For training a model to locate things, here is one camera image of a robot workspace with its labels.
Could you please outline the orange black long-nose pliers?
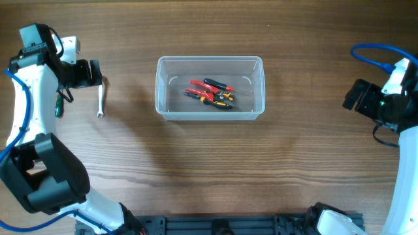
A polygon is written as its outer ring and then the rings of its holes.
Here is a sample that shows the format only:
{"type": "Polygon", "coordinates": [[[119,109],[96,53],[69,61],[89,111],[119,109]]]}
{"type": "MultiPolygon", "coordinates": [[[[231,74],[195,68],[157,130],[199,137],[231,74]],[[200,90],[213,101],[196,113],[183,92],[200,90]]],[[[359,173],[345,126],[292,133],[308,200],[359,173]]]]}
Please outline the orange black long-nose pliers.
{"type": "Polygon", "coordinates": [[[197,99],[200,100],[200,102],[202,102],[205,105],[210,105],[213,106],[215,108],[221,109],[221,110],[230,110],[233,107],[230,104],[226,104],[224,102],[221,101],[209,101],[207,98],[202,97],[198,94],[194,94],[194,93],[190,93],[190,92],[183,92],[184,95],[191,97],[193,99],[197,99]]]}

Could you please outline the small silver wrench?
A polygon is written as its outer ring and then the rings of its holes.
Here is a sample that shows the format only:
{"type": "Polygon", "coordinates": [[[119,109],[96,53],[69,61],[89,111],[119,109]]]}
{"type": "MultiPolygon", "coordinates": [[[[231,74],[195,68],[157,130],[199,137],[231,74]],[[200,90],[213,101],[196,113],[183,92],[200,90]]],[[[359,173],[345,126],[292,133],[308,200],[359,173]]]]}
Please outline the small silver wrench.
{"type": "Polygon", "coordinates": [[[99,88],[98,88],[98,112],[97,112],[98,118],[103,118],[105,115],[103,106],[105,103],[106,85],[107,85],[107,77],[103,76],[102,84],[99,85],[99,88]]]}

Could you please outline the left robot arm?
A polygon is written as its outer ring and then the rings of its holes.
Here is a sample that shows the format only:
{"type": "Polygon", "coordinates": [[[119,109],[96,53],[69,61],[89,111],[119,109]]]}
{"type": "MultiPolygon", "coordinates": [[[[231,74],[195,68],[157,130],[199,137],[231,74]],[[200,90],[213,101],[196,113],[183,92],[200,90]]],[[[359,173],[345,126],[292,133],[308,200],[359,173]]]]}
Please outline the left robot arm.
{"type": "Polygon", "coordinates": [[[145,234],[123,204],[91,187],[85,166],[57,137],[59,100],[72,102],[71,89],[95,86],[104,99],[99,62],[78,59],[78,39],[62,38],[45,24],[24,26],[20,36],[23,48],[5,70],[15,100],[1,180],[25,211],[45,213],[52,223],[72,217],[95,234],[145,234]]]}

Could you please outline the green handled screwdriver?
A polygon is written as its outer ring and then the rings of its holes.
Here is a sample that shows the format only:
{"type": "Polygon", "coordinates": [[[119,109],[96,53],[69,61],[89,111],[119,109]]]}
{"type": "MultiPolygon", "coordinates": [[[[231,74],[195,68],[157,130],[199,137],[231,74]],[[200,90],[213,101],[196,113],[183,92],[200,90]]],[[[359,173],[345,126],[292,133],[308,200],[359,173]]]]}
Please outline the green handled screwdriver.
{"type": "Polygon", "coordinates": [[[64,96],[61,93],[58,93],[56,106],[55,106],[55,117],[62,118],[64,113],[64,96]]]}

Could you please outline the red handled cutting pliers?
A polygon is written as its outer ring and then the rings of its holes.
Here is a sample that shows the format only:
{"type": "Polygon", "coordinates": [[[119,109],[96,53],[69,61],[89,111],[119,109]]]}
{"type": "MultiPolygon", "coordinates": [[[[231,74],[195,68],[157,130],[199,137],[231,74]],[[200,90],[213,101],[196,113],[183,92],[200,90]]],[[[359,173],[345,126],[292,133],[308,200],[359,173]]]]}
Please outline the red handled cutting pliers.
{"type": "Polygon", "coordinates": [[[221,102],[231,105],[233,108],[236,108],[236,105],[234,104],[235,96],[232,93],[228,91],[223,91],[214,86],[205,84],[203,81],[199,81],[199,80],[190,80],[190,84],[199,86],[202,89],[190,87],[190,88],[186,88],[184,92],[198,94],[202,97],[207,98],[209,101],[221,101],[221,102]]]}

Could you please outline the black red screwdriver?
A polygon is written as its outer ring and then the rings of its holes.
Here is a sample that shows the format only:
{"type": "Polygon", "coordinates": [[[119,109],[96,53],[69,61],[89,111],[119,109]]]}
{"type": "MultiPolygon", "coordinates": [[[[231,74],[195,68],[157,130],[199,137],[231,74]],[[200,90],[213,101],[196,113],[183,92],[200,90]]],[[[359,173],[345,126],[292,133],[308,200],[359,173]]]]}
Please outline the black red screwdriver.
{"type": "Polygon", "coordinates": [[[203,82],[204,82],[205,84],[208,84],[208,85],[214,86],[214,87],[216,87],[216,88],[218,88],[218,89],[221,89],[221,90],[223,90],[223,91],[237,92],[237,93],[240,93],[240,94],[243,94],[243,95],[247,95],[247,93],[246,93],[246,92],[244,92],[244,91],[239,91],[239,90],[237,90],[237,89],[235,89],[235,88],[233,88],[233,87],[231,87],[231,86],[228,86],[227,84],[224,84],[224,83],[221,83],[221,82],[217,82],[217,81],[215,81],[215,80],[213,80],[213,79],[205,78],[205,79],[203,80],[203,82]]]}

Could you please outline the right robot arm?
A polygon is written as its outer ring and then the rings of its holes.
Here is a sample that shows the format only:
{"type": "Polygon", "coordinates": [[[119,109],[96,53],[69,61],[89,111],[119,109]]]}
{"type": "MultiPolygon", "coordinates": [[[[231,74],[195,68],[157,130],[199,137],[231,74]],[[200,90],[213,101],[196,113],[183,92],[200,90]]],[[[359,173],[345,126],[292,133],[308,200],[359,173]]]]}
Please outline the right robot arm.
{"type": "Polygon", "coordinates": [[[372,119],[399,135],[391,144],[400,152],[391,206],[382,234],[417,233],[417,57],[402,52],[402,59],[380,67],[390,74],[383,87],[357,80],[343,107],[372,119]]]}

